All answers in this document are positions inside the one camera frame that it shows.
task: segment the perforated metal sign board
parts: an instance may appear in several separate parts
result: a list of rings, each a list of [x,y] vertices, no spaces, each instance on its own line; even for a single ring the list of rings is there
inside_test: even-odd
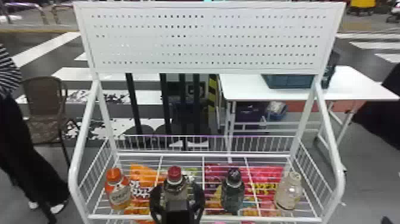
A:
[[[340,2],[74,2],[89,65],[132,73],[319,74]]]

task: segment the brown chair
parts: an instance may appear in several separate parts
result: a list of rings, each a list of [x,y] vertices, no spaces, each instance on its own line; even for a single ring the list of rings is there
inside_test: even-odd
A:
[[[63,130],[68,122],[79,127],[73,119],[65,115],[67,86],[61,79],[52,76],[33,77],[23,80],[22,84],[30,113],[26,123],[33,144],[60,143],[69,168],[70,158],[64,145]]]

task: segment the white wire display rack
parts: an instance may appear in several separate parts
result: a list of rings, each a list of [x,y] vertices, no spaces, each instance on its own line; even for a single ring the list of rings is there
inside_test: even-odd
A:
[[[171,165],[197,167],[199,172],[194,178],[203,188],[208,184],[204,172],[207,163],[230,163],[247,173],[255,166],[283,167],[282,176],[296,170],[304,180],[304,196],[295,210],[262,216],[268,209],[255,195],[257,185],[251,185],[253,196],[247,202],[256,205],[255,215],[245,216],[243,211],[239,216],[211,215],[206,209],[202,222],[328,222],[343,196],[345,178],[320,80],[344,4],[74,2],[74,8],[93,77],[68,177],[71,195],[85,224],[151,220],[148,214],[114,211],[105,198],[107,168],[117,166],[129,175],[132,163],[156,170],[156,180]],[[315,78],[294,136],[126,135],[116,141],[98,76],[106,72],[301,73],[314,74]],[[90,166],[85,167],[82,161],[96,98],[108,138],[94,157],[85,158],[90,159]],[[332,162],[330,184],[301,141],[315,99]],[[249,181],[253,183],[250,173]]]
[[[293,142],[292,136],[235,136],[233,138],[232,165],[240,167],[242,171],[251,172],[252,167],[282,167],[287,171],[295,170],[299,172],[304,180],[304,194],[293,211],[280,211],[277,209],[263,209],[263,204],[271,201],[258,201],[256,192],[265,190],[253,183],[252,195],[246,194],[245,203],[255,204],[254,209],[258,216],[241,216],[240,220],[253,220],[262,222],[321,222],[322,212],[326,209],[327,203],[333,196],[330,185],[325,180],[318,166],[313,162],[307,149],[300,144],[299,150],[293,159],[290,159],[290,146]],[[213,180],[207,180],[205,176],[205,166],[207,164],[228,164],[226,157],[227,144],[224,136],[176,136],[176,135],[127,135],[123,141],[117,142],[116,151],[118,157],[114,159],[113,152],[108,141],[105,141],[92,160],[87,172],[79,183],[79,191],[84,199],[90,219],[105,220],[115,219],[121,223],[124,220],[151,220],[150,215],[122,215],[111,209],[104,192],[104,173],[113,166],[122,168],[126,176],[130,176],[130,166],[142,164],[157,171],[155,176],[165,175],[170,166],[178,165],[185,168],[196,168],[198,171],[193,176],[196,183],[207,189],[208,184],[220,184]],[[182,141],[188,143],[188,151],[182,151]],[[207,203],[218,203],[213,201],[212,195],[206,194]],[[202,220],[225,220],[236,221],[236,216],[208,215],[208,211],[218,211],[222,209],[205,209]],[[239,215],[243,215],[243,210],[239,210]],[[275,211],[279,213],[276,217],[262,217],[264,211]]]

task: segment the bottle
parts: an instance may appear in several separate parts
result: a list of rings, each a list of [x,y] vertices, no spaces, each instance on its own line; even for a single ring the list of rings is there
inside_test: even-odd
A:
[[[230,168],[227,177],[222,181],[221,205],[233,215],[238,215],[238,210],[245,197],[245,184],[238,168]]]
[[[303,192],[301,186],[301,175],[292,171],[282,178],[275,194],[276,207],[283,210],[295,209],[296,203],[300,200]]]
[[[171,166],[168,169],[167,179],[164,180],[165,202],[171,200],[187,200],[188,180],[182,176],[179,166]]]
[[[128,207],[131,200],[128,178],[122,175],[121,170],[116,167],[107,170],[105,177],[105,192],[111,208],[115,210],[123,210]]]

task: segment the white sneaker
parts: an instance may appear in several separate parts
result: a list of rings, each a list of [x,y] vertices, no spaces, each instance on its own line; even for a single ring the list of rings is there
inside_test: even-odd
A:
[[[29,206],[30,209],[34,210],[34,209],[37,209],[39,207],[39,204],[37,202],[28,201],[28,206]]]
[[[50,208],[51,213],[58,214],[59,212],[61,212],[64,209],[67,202],[68,200],[65,200],[62,204],[57,204],[56,206],[51,207]]]

